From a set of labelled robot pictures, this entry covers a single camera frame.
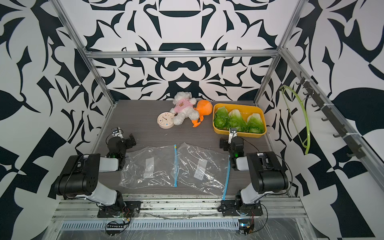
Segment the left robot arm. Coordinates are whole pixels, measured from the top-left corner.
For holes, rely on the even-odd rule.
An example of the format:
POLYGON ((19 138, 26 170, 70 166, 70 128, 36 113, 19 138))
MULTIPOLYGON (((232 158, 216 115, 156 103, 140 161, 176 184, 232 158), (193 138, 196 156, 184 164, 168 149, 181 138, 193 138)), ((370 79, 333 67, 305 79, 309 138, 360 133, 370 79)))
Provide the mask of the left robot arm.
POLYGON ((109 152, 100 154, 73 155, 54 183, 54 192, 65 199, 86 199, 100 208, 121 211, 124 208, 122 194, 99 182, 99 173, 121 171, 126 164, 126 152, 136 145, 134 135, 124 138, 120 129, 107 141, 109 152))

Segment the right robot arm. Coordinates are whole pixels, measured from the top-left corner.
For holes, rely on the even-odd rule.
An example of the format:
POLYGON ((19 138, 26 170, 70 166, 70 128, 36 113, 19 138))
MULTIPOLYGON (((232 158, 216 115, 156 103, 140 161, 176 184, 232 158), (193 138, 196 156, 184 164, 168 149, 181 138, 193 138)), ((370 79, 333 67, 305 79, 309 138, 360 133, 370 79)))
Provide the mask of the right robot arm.
POLYGON ((230 166, 236 171, 248 171, 251 183, 240 190, 236 200, 238 206, 253 205, 261 198, 277 194, 289 188, 289 180, 277 156, 273 152, 244 152, 244 139, 233 137, 220 139, 220 149, 229 152, 230 166))

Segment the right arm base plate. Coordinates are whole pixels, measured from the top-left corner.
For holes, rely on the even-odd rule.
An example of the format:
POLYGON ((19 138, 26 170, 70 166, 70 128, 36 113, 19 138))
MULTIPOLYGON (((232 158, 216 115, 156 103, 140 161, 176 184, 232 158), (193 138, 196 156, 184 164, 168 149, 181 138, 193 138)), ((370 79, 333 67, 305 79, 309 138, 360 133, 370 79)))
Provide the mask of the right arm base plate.
POLYGON ((263 215, 260 202, 253 202, 252 204, 246 205, 241 200, 221 200, 217 211, 222 213, 224 217, 258 217, 263 215))

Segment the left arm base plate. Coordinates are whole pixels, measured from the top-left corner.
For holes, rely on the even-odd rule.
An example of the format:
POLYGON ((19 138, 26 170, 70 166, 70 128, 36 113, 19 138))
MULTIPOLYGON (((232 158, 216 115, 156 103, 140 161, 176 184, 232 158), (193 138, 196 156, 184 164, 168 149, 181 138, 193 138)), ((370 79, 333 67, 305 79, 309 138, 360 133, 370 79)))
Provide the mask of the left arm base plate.
POLYGON ((102 206, 99 207, 98 218, 132 218, 139 215, 141 211, 141 201, 125 201, 121 206, 102 206))

